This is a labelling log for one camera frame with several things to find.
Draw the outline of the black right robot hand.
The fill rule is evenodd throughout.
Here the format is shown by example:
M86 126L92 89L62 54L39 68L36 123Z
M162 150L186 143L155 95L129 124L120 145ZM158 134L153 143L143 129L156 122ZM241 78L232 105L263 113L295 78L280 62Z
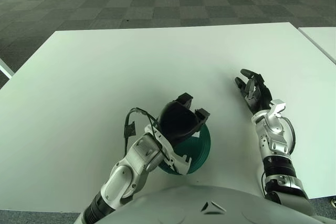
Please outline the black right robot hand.
M242 69L240 73L248 81L245 83L241 78L236 77L235 83L251 113L254 115L262 110L270 110L272 96L270 90L264 84L262 75L248 69Z

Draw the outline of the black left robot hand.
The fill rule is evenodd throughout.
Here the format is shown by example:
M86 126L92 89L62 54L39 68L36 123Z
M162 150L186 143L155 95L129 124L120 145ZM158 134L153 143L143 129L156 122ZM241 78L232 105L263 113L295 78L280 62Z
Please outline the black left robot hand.
M206 121L210 113L203 108L192 111L192 100L188 93L179 95L145 128L159 144L154 160L166 173L191 174L208 158L211 136Z

